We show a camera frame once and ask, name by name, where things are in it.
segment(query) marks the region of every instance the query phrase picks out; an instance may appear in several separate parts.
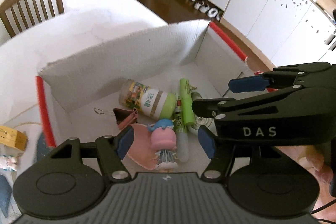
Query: figurine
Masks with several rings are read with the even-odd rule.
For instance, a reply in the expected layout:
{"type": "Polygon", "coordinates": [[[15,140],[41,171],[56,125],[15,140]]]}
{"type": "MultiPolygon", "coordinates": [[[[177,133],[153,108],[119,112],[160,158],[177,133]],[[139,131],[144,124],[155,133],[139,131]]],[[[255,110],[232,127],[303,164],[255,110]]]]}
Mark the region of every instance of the figurine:
{"type": "Polygon", "coordinates": [[[156,150],[155,153],[157,164],[156,170],[170,170],[178,167],[175,162],[176,135],[172,128],[166,127],[156,128],[151,135],[151,149],[156,150]]]}
{"type": "Polygon", "coordinates": [[[147,129],[149,132],[153,132],[154,130],[156,130],[157,128],[174,128],[174,120],[169,120],[169,119],[161,119],[159,121],[157,121],[153,126],[148,125],[147,129]]]}
{"type": "Polygon", "coordinates": [[[17,158],[16,157],[0,157],[0,168],[4,170],[17,171],[17,158]]]}

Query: plastic bottle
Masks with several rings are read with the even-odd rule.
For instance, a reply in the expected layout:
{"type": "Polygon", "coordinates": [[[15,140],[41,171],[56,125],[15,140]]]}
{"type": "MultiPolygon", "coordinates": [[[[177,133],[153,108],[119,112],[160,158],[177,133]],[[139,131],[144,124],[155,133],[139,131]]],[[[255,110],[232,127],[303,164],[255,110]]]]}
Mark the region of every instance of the plastic bottle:
{"type": "Polygon", "coordinates": [[[152,119],[160,120],[172,117],[176,98],[173,93],[152,89],[128,79],[121,87],[119,103],[125,107],[136,108],[152,119]]]}

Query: white table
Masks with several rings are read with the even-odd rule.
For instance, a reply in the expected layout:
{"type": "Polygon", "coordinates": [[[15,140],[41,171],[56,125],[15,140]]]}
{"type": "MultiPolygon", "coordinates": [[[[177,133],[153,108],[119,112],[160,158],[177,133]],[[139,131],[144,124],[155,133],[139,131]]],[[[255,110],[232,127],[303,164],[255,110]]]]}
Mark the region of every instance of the white table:
{"type": "Polygon", "coordinates": [[[50,62],[132,32],[166,25],[136,0],[73,10],[0,46],[0,124],[37,103],[35,76],[50,62]]]}

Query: yellow box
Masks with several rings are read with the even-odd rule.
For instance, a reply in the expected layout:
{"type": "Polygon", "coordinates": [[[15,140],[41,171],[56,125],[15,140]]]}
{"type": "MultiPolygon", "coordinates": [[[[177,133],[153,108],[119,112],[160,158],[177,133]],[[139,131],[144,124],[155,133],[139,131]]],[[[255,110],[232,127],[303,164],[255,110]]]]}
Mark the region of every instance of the yellow box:
{"type": "Polygon", "coordinates": [[[26,149],[27,136],[15,129],[0,126],[0,143],[24,151],[26,149]]]}

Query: bottle label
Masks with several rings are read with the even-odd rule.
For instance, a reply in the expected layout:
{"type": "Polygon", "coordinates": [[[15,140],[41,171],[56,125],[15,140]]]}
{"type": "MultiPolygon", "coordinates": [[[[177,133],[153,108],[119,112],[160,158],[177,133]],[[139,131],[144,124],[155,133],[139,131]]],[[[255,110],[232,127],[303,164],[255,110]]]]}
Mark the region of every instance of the bottle label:
{"type": "Polygon", "coordinates": [[[174,131],[175,133],[180,133],[180,132],[187,132],[186,128],[183,124],[183,118],[182,118],[182,103],[180,96],[175,93],[176,97],[176,105],[175,105],[175,116],[174,116],[174,131]]]}
{"type": "Polygon", "coordinates": [[[133,82],[125,103],[129,108],[136,108],[151,118],[159,119],[166,98],[166,92],[133,82]]]}

